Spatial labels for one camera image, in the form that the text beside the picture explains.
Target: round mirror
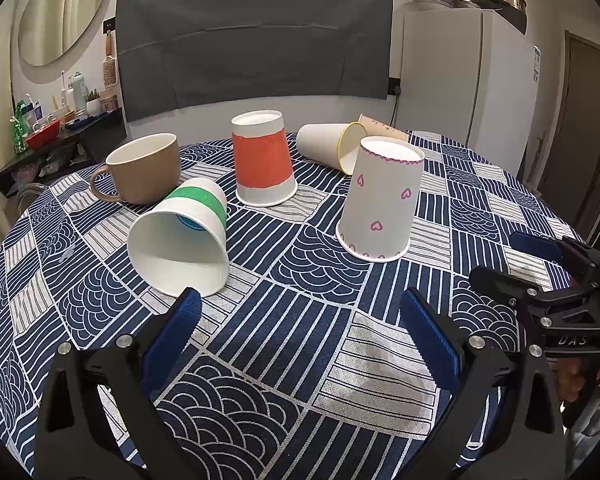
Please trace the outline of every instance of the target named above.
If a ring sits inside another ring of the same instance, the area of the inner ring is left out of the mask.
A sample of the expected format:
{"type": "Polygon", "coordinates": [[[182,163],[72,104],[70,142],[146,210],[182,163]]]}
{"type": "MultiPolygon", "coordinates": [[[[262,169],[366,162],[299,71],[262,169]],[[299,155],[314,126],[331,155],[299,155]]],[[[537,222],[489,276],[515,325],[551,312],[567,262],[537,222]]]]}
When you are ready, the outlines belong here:
{"type": "Polygon", "coordinates": [[[102,0],[29,0],[20,19],[18,47],[34,66],[58,59],[80,38],[102,0]]]}

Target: person's hand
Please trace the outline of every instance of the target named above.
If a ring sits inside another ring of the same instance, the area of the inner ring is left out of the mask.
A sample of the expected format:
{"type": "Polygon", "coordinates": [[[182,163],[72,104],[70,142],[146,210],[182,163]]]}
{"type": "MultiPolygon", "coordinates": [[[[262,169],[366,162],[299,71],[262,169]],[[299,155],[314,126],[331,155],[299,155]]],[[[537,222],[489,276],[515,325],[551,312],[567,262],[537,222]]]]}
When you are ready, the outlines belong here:
{"type": "Polygon", "coordinates": [[[558,399],[574,402],[584,387],[584,377],[580,375],[582,361],[579,358],[558,359],[558,399]]]}
{"type": "Polygon", "coordinates": [[[582,361],[579,358],[558,359],[558,398],[567,402],[574,402],[581,389],[584,387],[585,379],[580,373],[582,361]]]}

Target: tablecloth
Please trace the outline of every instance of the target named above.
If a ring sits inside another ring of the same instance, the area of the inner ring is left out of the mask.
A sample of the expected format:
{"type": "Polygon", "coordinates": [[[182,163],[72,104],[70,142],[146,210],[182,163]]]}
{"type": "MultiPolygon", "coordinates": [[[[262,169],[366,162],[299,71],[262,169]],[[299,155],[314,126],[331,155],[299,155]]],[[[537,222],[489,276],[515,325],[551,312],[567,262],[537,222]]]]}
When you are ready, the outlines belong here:
{"type": "MultiPolygon", "coordinates": [[[[574,233],[477,153],[415,132],[426,161],[410,250],[363,262],[334,236],[350,178],[288,140],[298,193],[270,208],[236,199],[231,140],[180,149],[183,180],[205,176],[226,193],[231,266],[155,405],[210,479],[390,479],[449,400],[400,327],[401,292],[417,286],[469,332],[516,350],[513,311],[472,291],[467,276],[486,265],[544,289],[567,286],[560,267],[508,240],[517,230],[574,233]]],[[[93,171],[43,193],[0,247],[0,438],[29,472],[57,346],[106,346],[173,302],[138,276],[126,250],[132,222],[152,206],[97,200],[93,171]]],[[[109,175],[98,188],[114,193],[109,175]]],[[[104,388],[100,397],[124,456],[143,464],[114,399],[104,388]]],[[[494,390],[459,464],[475,458],[498,400],[494,390]]]]}

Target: black shelf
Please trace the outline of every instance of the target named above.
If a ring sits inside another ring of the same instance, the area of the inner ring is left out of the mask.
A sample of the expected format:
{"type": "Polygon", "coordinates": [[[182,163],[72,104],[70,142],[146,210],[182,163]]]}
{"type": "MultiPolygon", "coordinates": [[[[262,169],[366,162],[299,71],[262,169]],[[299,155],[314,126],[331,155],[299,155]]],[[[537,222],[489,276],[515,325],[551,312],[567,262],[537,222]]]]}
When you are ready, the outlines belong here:
{"type": "Polygon", "coordinates": [[[91,121],[80,128],[65,129],[58,137],[50,143],[42,146],[38,150],[27,150],[19,155],[14,156],[3,168],[0,169],[0,192],[7,198],[17,194],[16,191],[11,191],[14,180],[11,176],[14,171],[30,164],[39,158],[46,159],[49,152],[58,148],[69,146],[77,146],[80,143],[89,160],[65,166],[55,173],[37,176],[33,182],[40,184],[48,184],[59,178],[67,176],[74,171],[83,170],[93,164],[97,164],[104,160],[117,146],[120,145],[126,138],[125,123],[122,115],[122,109],[114,110],[107,114],[102,114],[100,117],[91,121]]]}

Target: refrigerator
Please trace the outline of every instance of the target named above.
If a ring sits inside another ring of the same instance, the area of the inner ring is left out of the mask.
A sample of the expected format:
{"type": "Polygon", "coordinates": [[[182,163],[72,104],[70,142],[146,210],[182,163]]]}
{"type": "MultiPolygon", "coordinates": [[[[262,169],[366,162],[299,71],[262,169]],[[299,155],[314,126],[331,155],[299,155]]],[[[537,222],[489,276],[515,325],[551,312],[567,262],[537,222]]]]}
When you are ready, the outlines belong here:
{"type": "Polygon", "coordinates": [[[398,128],[434,132],[516,175],[540,50],[494,10],[407,10],[398,128]]]}

